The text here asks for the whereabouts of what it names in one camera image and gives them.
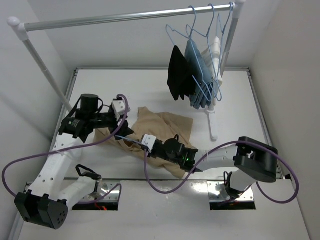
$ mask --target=silver pipe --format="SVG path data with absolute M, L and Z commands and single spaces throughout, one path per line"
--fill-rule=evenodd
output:
M 230 4 L 214 6 L 215 12 L 229 11 Z M 196 7 L 195 11 L 197 14 L 211 13 L 212 7 Z M 191 15 L 194 14 L 192 8 L 184 8 L 177 10 L 163 10 L 163 11 L 150 11 L 150 12 L 139 12 L 129 14 L 118 14 L 118 15 L 105 15 L 105 16 L 93 16 L 83 17 L 76 19 L 57 20 L 57 21 L 43 21 L 35 23 L 25 23 L 24 27 L 27 32 L 48 30 L 48 29 L 61 29 L 76 26 L 94 25 L 94 24 L 107 24 L 114 22 L 134 21 L 141 19 L 155 19 L 155 18 L 166 18 L 180 15 Z
M 44 61 L 39 56 L 37 50 L 31 43 L 29 39 L 23 41 L 23 44 L 28 49 L 29 53 L 32 55 L 33 59 L 35 60 L 36 64 L 38 64 L 39 68 L 41 69 L 43 75 L 46 77 L 46 79 L 49 81 L 51 87 L 54 89 L 56 94 L 59 96 L 61 102 L 65 106 L 65 108 L 70 112 L 72 110 L 72 107 L 64 95 L 64 93 L 61 91 L 60 87 L 58 86 L 57 82 L 55 81 L 54 77 L 52 76 L 51 72 L 48 70 L 47 66 L 45 65 Z
M 226 39 L 225 48 L 224 48 L 224 52 L 223 52 L 222 60 L 221 60 L 221 65 L 220 65 L 221 77 L 224 75 L 224 72 L 225 72 L 227 60 L 229 57 L 229 52 L 231 49 L 231 44 L 232 44 L 236 29 L 237 29 L 238 20 L 239 20 L 238 18 L 232 18 L 232 21 L 231 21 L 229 34 Z

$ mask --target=white wall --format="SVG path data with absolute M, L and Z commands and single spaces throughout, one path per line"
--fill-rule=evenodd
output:
M 151 12 L 221 5 L 229 0 L 28 0 L 40 21 L 63 20 L 101 15 Z M 258 43 L 281 0 L 247 0 L 238 23 L 228 66 L 251 63 Z M 212 15 L 197 15 L 196 28 L 203 33 Z M 117 22 L 91 26 L 48 30 L 47 34 L 69 69 L 81 66 L 168 66 L 173 45 L 166 34 L 166 24 L 184 31 L 193 22 L 193 15 L 139 21 Z M 185 51 L 186 39 L 174 35 Z M 206 40 L 195 38 L 201 50 Z
M 271 138 L 299 177 L 313 240 L 320 239 L 319 12 L 318 0 L 284 0 L 251 66 Z
M 29 52 L 7 25 L 7 17 L 37 22 L 26 0 L 5 1 L 0 7 L 0 169 L 9 162 L 50 148 L 61 104 Z M 30 33 L 39 54 L 63 90 L 70 73 L 45 32 Z M 32 159 L 8 169 L 6 179 L 17 193 L 34 180 L 44 159 Z M 9 236 L 16 215 L 14 198 L 0 184 L 0 239 Z

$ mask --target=beige garment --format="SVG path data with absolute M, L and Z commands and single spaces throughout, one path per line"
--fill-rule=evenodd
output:
M 140 142 L 144 134 L 149 134 L 154 135 L 157 139 L 165 142 L 178 134 L 179 142 L 183 143 L 187 148 L 194 149 L 189 142 L 193 122 L 194 120 L 189 117 L 175 115 L 169 112 L 153 113 L 146 107 L 139 107 L 138 120 L 131 128 L 134 131 L 134 134 L 127 137 Z M 108 128 L 96 129 L 94 141 L 100 141 L 108 135 L 110 135 Z M 114 137 L 102 144 L 115 145 L 144 159 L 144 151 L 138 144 L 125 140 L 116 141 Z M 180 169 L 179 165 L 160 158 L 148 158 L 148 163 L 154 167 L 167 169 L 173 176 L 179 179 L 182 179 L 186 173 L 184 170 Z

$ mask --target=purple cable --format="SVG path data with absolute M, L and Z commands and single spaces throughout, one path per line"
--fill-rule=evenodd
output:
M 125 101 L 125 111 L 124 111 L 124 115 L 123 115 L 123 118 L 122 118 L 122 121 L 121 123 L 119 124 L 119 126 L 114 130 L 113 133 L 111 133 L 109 136 L 107 136 L 106 138 L 100 140 L 100 141 L 97 141 L 97 142 L 93 142 L 93 143 L 88 143 L 88 144 L 83 144 L 83 145 L 80 145 L 80 146 L 72 146 L 72 147 L 66 147 L 66 148 L 63 148 L 63 149 L 59 149 L 58 151 L 59 152 L 66 152 L 66 151 L 70 151 L 70 150 L 73 150 L 73 149 L 82 149 L 82 148 L 88 148 L 88 147 L 92 147 L 92 146 L 96 146 L 96 145 L 99 145 L 99 144 L 102 144 L 104 143 L 105 141 L 108 141 L 109 139 L 111 139 L 114 135 L 117 134 L 117 132 L 119 132 L 119 130 L 121 129 L 121 127 L 123 126 L 123 124 L 125 123 L 126 119 L 127 119 L 127 114 L 128 114 L 128 99 L 126 98 L 126 96 L 124 96 L 123 94 L 118 94 L 116 96 L 117 98 L 123 98 L 124 101 Z M 16 194 L 9 188 L 8 184 L 7 184 L 7 181 L 6 181 L 6 171 L 7 169 L 13 165 L 13 164 L 16 164 L 16 163 L 20 163 L 20 162 L 23 162 L 25 160 L 29 160 L 29 159 L 35 159 L 35 158 L 39 158 L 39 157 L 44 157 L 44 156 L 50 156 L 50 155 L 53 155 L 53 154 L 57 154 L 56 151 L 50 151 L 50 152 L 45 152 L 45 153 L 39 153 L 39 154 L 36 154 L 36 155 L 32 155 L 32 156 L 27 156 L 27 157 L 23 157 L 23 158 L 19 158 L 17 160 L 14 160 L 12 162 L 10 162 L 8 165 L 6 165 L 4 167 L 4 169 L 2 170 L 2 175 L 1 175 L 1 178 L 2 178 L 2 182 L 3 182 L 3 185 L 5 187 L 5 189 L 14 197 L 16 197 Z
M 100 197 L 98 197 L 98 198 L 95 199 L 95 200 L 92 200 L 92 201 L 80 201 L 80 202 L 78 202 L 77 204 L 80 204 L 80 205 L 84 205 L 84 204 L 95 204 L 95 203 L 101 201 L 102 199 L 104 199 L 106 196 L 108 196 L 108 195 L 109 195 L 113 190 L 115 190 L 117 187 L 120 187 L 119 196 L 118 196 L 118 203 L 119 203 L 120 197 L 121 197 L 121 192 L 122 192 L 122 185 L 121 185 L 121 183 L 118 183 L 118 184 L 115 185 L 113 188 L 111 188 L 111 190 L 108 191 L 105 195 L 100 196 Z
M 247 141 L 230 141 L 230 142 L 227 142 L 227 143 L 224 143 L 220 146 L 217 146 L 215 147 L 214 149 L 210 150 L 207 155 L 210 155 L 212 154 L 213 152 L 217 151 L 218 149 L 221 149 L 225 146 L 228 146 L 228 145 L 233 145 L 233 144 L 247 144 L 249 146 L 252 146 L 252 147 L 255 147 L 257 149 L 260 149 L 262 151 L 265 151 L 269 154 L 271 154 L 273 157 L 277 158 L 289 171 L 290 173 L 292 174 L 293 178 L 294 178 L 294 181 L 295 181 L 295 191 L 294 191 L 294 194 L 292 195 L 292 197 L 290 197 L 288 200 L 285 200 L 285 201 L 278 201 L 278 200 L 275 200 L 269 196 L 267 196 L 265 194 L 265 192 L 261 189 L 259 183 L 257 182 L 256 185 L 258 187 L 258 189 L 261 191 L 262 195 L 264 195 L 267 199 L 269 199 L 270 201 L 274 202 L 274 203 L 277 203 L 277 204 L 287 204 L 287 203 L 290 203 L 291 201 L 293 201 L 298 193 L 299 193 L 299 188 L 300 188 L 300 184 L 299 184 L 299 180 L 298 180 L 298 177 L 297 175 L 295 174 L 295 172 L 293 171 L 293 169 L 287 164 L 287 162 L 285 160 L 283 160 L 280 156 L 278 156 L 276 153 L 274 153 L 273 151 L 263 147 L 263 146 L 260 146 L 256 143 L 252 143 L 252 142 L 247 142 Z M 196 167 L 207 157 L 207 155 L 204 155 L 200 158 L 200 160 L 194 165 L 194 167 L 190 170 L 190 172 L 188 173 L 188 175 L 185 177 L 185 179 L 174 189 L 172 190 L 169 190 L 169 191 L 161 191 L 159 189 L 157 189 L 153 184 L 152 182 L 150 181 L 150 178 L 149 178 L 149 175 L 148 175 L 148 172 L 147 172 L 147 158 L 148 158 L 148 153 L 147 151 L 145 150 L 144 151 L 144 174 L 145 174 L 145 178 L 147 180 L 147 182 L 149 183 L 149 185 L 151 186 L 151 188 L 153 188 L 153 190 L 155 190 L 157 193 L 160 193 L 160 194 L 171 194 L 175 191 L 177 191 L 179 188 L 181 188 L 185 182 L 188 180 L 188 178 L 191 176 L 192 172 L 196 169 Z

